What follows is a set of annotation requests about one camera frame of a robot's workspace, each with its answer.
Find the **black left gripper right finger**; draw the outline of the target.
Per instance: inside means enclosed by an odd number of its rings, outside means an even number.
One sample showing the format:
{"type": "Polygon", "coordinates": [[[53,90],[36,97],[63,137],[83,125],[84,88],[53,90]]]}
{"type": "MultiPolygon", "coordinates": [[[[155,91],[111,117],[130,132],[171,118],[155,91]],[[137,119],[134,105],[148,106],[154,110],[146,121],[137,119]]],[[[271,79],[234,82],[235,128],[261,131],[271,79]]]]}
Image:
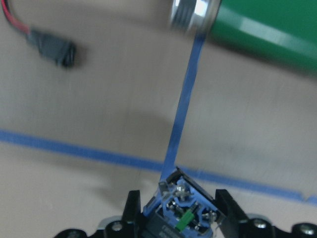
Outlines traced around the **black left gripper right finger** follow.
{"type": "Polygon", "coordinates": [[[215,204],[221,213],[219,228],[225,238],[242,238],[249,217],[226,189],[217,189],[215,204]]]}

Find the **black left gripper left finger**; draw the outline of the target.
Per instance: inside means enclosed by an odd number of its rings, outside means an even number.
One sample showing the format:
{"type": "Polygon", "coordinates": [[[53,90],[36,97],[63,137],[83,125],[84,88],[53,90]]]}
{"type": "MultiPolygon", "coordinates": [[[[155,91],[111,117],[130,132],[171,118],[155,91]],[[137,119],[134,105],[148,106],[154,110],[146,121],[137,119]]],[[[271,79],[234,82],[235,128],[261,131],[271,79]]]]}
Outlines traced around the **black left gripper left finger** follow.
{"type": "Polygon", "coordinates": [[[124,238],[138,238],[140,229],[141,216],[141,196],[139,190],[129,191],[124,211],[122,214],[122,222],[124,223],[124,238]]]}

